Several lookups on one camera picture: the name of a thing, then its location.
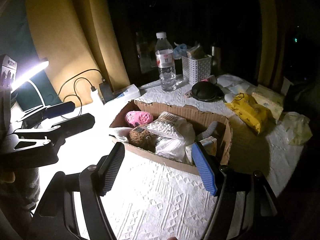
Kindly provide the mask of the white mesh bath sponge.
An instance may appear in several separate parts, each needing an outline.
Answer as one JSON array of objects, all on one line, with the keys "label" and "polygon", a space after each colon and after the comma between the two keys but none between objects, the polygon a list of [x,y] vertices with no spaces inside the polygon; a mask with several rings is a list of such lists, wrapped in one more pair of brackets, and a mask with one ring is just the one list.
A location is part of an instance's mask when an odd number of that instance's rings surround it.
[{"label": "white mesh bath sponge", "polygon": [[130,127],[114,127],[109,128],[109,135],[121,142],[129,142],[129,133],[132,131]]}]

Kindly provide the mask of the grey dotted sock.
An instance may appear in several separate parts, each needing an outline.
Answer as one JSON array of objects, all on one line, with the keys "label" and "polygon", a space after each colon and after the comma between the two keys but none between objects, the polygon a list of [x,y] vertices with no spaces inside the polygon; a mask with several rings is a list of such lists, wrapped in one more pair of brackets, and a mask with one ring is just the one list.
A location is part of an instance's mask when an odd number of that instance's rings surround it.
[{"label": "grey dotted sock", "polygon": [[215,132],[216,128],[217,128],[217,121],[211,122],[210,125],[208,126],[208,128],[196,137],[196,140],[201,141],[201,140],[204,140],[204,139],[212,136],[212,134]]}]

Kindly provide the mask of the pink plush toy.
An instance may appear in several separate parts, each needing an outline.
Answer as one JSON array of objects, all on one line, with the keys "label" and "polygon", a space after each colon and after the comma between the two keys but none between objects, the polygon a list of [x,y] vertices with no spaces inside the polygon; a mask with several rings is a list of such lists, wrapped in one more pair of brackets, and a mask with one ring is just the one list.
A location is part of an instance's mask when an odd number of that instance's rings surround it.
[{"label": "pink plush toy", "polygon": [[153,115],[145,111],[129,111],[125,115],[125,121],[131,127],[137,127],[139,125],[147,125],[153,122]]}]

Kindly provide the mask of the cotton swab pack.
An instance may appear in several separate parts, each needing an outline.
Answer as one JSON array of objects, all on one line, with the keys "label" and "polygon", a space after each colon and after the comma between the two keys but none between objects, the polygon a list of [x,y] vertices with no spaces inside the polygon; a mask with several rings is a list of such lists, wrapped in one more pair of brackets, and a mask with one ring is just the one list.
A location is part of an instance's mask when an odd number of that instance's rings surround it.
[{"label": "cotton swab pack", "polygon": [[195,131],[185,118],[170,112],[162,112],[159,117],[144,127],[160,137],[180,140],[194,140]]}]

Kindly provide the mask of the white tissue pack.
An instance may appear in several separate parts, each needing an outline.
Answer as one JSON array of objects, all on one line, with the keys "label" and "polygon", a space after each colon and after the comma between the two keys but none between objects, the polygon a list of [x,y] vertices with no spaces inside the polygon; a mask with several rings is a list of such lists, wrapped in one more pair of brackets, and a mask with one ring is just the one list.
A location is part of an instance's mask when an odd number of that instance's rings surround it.
[{"label": "white tissue pack", "polygon": [[159,138],[155,154],[174,161],[189,164],[190,160],[186,154],[185,148],[190,145],[190,140]]}]

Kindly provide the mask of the white LED desk lamp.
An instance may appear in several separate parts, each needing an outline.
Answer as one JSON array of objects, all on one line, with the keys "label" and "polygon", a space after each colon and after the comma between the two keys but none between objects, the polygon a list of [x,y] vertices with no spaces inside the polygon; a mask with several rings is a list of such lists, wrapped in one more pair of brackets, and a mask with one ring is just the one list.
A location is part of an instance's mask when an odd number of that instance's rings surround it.
[{"label": "white LED desk lamp", "polygon": [[35,89],[37,95],[39,96],[40,101],[41,101],[40,106],[41,107],[45,107],[46,104],[45,104],[44,99],[43,99],[43,97],[41,95],[41,92],[38,89],[38,87],[35,85],[35,83],[33,83],[33,81],[31,81],[31,78],[34,77],[35,75],[39,74],[39,72],[43,71],[48,66],[49,66],[49,60],[47,58],[43,58],[43,59],[40,60],[39,63],[35,64],[29,70],[24,72],[19,78],[17,78],[10,85],[10,87],[11,87],[11,95],[13,95],[14,93],[17,94],[17,90],[27,82]]}]

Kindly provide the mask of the white USB charger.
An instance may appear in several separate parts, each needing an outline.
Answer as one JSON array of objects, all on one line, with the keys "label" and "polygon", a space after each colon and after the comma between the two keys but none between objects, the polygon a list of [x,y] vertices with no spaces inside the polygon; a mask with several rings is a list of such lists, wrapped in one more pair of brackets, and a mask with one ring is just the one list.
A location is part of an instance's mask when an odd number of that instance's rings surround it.
[{"label": "white USB charger", "polygon": [[94,86],[91,87],[91,99],[93,101],[92,103],[96,105],[103,105],[103,101],[99,95],[99,90]]}]

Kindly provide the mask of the black power adapter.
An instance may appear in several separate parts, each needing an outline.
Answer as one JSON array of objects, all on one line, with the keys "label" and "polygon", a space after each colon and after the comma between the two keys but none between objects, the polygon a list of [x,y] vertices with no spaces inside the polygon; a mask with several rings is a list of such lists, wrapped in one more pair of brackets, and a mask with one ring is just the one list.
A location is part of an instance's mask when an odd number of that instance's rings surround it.
[{"label": "black power adapter", "polygon": [[103,81],[99,84],[99,89],[102,94],[102,98],[105,103],[113,100],[115,98],[114,93],[112,92],[112,89],[107,81]]}]

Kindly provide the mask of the crumpled green plastic bag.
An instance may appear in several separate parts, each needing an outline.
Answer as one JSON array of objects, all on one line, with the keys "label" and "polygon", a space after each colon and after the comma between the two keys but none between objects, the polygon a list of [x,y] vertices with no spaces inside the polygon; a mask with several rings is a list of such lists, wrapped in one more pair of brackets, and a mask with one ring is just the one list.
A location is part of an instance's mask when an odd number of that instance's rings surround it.
[{"label": "crumpled green plastic bag", "polygon": [[289,145],[304,145],[311,137],[310,119],[296,112],[287,112],[281,122]]}]

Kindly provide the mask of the brown cardboard box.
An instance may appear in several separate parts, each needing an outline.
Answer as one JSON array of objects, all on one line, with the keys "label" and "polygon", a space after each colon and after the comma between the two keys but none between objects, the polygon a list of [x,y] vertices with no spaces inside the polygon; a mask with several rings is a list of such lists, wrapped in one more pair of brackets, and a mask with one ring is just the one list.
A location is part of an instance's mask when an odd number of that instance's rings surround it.
[{"label": "brown cardboard box", "polygon": [[197,174],[190,148],[197,136],[216,122],[214,151],[221,165],[228,164],[232,129],[219,114],[202,112],[191,106],[130,101],[110,125],[111,133],[122,140],[126,150],[151,161]]}]

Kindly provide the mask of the pale yellow tissue packet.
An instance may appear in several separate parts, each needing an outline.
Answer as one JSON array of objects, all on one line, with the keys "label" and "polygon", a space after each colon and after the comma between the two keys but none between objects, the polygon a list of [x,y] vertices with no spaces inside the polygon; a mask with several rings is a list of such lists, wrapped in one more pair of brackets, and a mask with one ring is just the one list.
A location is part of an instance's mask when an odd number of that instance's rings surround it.
[{"label": "pale yellow tissue packet", "polygon": [[252,93],[255,101],[268,108],[274,119],[278,120],[283,111],[284,97],[273,90],[264,87],[262,85],[258,85],[258,87]]}]

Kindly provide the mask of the yellow curtain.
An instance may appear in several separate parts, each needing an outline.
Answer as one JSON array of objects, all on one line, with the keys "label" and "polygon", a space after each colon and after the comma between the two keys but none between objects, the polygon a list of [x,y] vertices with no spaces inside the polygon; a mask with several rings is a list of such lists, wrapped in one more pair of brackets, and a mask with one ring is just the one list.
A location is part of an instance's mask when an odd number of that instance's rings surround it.
[{"label": "yellow curtain", "polygon": [[130,85],[107,0],[25,0],[31,36],[61,100],[91,103],[90,85]]}]

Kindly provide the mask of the clear plastic water bottle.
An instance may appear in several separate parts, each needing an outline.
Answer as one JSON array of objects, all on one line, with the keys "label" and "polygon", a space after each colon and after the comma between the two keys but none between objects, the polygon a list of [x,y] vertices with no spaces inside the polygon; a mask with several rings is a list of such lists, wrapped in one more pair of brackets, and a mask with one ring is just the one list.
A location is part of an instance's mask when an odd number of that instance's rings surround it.
[{"label": "clear plastic water bottle", "polygon": [[167,40],[165,32],[156,34],[157,43],[155,46],[156,63],[159,72],[161,88],[165,92],[176,89],[176,71],[174,62],[174,50]]}]

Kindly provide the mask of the white plastic basket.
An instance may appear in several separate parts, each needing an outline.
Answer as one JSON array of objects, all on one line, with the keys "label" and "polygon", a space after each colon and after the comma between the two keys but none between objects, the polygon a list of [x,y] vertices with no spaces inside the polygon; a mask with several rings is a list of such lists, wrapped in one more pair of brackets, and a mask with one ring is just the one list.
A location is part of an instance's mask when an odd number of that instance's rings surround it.
[{"label": "white plastic basket", "polygon": [[183,78],[191,85],[208,78],[211,67],[212,57],[209,55],[198,60],[182,57]]}]

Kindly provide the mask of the blue plastic bag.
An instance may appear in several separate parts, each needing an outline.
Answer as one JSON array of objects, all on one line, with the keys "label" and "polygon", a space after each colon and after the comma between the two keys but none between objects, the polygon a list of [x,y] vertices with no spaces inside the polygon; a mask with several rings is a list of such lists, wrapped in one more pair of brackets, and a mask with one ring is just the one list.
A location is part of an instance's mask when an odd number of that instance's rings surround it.
[{"label": "blue plastic bag", "polygon": [[180,60],[182,57],[187,56],[187,45],[186,44],[175,44],[175,48],[173,50],[173,57],[175,60]]}]

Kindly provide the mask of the dark metal thermos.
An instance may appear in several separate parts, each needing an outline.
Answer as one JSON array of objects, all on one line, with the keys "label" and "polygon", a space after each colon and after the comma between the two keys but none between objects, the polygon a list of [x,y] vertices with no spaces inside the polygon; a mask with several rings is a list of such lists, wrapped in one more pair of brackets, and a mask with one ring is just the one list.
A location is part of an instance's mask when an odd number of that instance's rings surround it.
[{"label": "dark metal thermos", "polygon": [[221,56],[220,48],[212,46],[212,72],[214,75],[220,75],[221,73]]}]

